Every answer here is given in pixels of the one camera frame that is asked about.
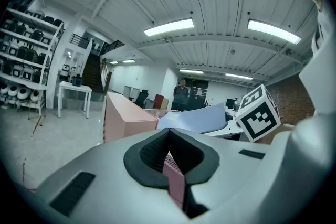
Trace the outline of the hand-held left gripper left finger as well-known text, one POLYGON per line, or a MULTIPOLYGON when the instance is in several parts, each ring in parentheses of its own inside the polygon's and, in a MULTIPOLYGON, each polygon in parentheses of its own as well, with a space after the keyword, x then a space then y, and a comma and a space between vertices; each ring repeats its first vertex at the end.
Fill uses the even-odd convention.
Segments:
POLYGON ((67 163, 38 187, 36 195, 46 204, 54 200, 80 174, 94 176, 68 217, 73 224, 184 224, 187 215, 165 189, 140 185, 124 167, 123 156, 133 144, 157 131, 103 143, 67 163))

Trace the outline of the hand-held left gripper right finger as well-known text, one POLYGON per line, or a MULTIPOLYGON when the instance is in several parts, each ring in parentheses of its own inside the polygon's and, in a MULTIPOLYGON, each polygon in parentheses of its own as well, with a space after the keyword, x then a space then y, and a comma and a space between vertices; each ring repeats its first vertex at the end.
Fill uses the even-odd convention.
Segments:
POLYGON ((288 133, 269 145, 169 129, 169 151, 184 175, 189 219, 286 219, 282 168, 288 133))

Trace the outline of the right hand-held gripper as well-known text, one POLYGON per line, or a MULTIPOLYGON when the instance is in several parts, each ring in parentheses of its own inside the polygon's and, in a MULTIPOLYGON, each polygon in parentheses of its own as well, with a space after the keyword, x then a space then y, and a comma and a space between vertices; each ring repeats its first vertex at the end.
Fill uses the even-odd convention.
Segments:
POLYGON ((238 109, 223 129, 207 132, 206 135, 253 143, 280 125, 277 105, 262 84, 242 97, 238 109))

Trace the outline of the purple spiral notebook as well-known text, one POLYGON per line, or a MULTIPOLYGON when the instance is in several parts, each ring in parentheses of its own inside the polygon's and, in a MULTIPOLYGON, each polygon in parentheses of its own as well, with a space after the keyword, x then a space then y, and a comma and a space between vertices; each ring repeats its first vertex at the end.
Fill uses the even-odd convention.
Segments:
POLYGON ((158 120, 157 129, 185 129, 196 133, 209 133, 227 125, 224 103, 184 112, 168 112, 158 120))

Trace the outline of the pink desk file organizer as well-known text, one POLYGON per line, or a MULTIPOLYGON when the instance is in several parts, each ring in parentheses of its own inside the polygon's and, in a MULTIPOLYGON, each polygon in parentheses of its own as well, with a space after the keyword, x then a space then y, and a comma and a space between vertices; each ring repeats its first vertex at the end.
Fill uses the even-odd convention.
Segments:
MULTIPOLYGON (((121 94, 108 92, 103 105, 103 141, 112 142, 138 133, 156 130, 158 118, 121 94)), ((166 154, 162 174, 169 180, 169 194, 183 207, 184 176, 170 153, 166 154)))

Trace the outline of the person's white shirt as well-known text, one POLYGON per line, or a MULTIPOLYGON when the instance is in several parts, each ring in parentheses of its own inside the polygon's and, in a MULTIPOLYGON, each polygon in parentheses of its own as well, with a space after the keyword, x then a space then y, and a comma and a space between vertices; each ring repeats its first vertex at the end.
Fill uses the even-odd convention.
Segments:
POLYGON ((276 135, 274 150, 251 183, 212 210, 211 217, 288 224, 317 216, 316 197, 336 164, 336 15, 328 4, 318 11, 317 33, 313 57, 299 75, 314 116, 276 135))

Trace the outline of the black office chair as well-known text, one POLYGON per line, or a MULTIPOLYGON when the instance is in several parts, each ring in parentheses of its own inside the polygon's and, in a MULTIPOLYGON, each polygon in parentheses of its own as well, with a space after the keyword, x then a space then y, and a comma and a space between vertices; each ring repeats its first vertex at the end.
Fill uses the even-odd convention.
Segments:
POLYGON ((144 108, 144 103, 145 103, 145 100, 146 98, 148 97, 148 90, 141 90, 141 92, 139 93, 136 101, 135 101, 135 104, 141 108, 144 108))

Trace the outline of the white rectangular table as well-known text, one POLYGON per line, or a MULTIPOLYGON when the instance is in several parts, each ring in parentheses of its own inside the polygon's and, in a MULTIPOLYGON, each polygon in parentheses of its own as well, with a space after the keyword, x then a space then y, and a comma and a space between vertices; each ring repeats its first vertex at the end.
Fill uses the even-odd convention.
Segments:
POLYGON ((83 103, 83 111, 85 113, 86 119, 90 116, 90 102, 91 102, 91 95, 92 95, 92 89, 89 86, 75 86, 70 82, 62 81, 59 84, 58 88, 58 118, 61 118, 61 112, 62 112, 62 101, 64 97, 64 91, 71 92, 73 96, 76 96, 78 98, 79 94, 84 94, 84 103, 83 103))

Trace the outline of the red and brown boards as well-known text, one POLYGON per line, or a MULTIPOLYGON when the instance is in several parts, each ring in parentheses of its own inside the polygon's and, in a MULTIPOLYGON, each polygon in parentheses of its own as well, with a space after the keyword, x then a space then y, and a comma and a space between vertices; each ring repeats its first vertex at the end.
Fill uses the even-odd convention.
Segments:
POLYGON ((166 110, 169 104, 169 99, 165 98, 162 95, 156 94, 154 98, 153 108, 157 110, 166 110))

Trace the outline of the dark staircase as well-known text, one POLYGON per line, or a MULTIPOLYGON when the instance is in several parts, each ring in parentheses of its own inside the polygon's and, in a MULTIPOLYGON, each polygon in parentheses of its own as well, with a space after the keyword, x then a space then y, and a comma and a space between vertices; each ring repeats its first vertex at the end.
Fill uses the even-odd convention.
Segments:
POLYGON ((89 54, 82 74, 82 85, 89 86, 93 92, 104 93, 99 56, 89 54))

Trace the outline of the rows of white robot heads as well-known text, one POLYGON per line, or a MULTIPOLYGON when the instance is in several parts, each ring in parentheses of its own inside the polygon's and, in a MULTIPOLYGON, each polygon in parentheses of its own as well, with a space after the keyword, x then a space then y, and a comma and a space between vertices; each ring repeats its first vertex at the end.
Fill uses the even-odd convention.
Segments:
POLYGON ((44 93, 64 22, 7 8, 0 20, 0 78, 44 93))

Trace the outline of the white shelving unit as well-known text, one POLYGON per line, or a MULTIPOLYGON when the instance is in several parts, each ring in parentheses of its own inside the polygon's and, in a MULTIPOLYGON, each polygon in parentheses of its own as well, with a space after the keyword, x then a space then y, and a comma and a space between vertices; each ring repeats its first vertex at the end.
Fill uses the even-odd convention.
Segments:
POLYGON ((0 19, 0 101, 43 115, 51 63, 64 22, 24 5, 0 19))

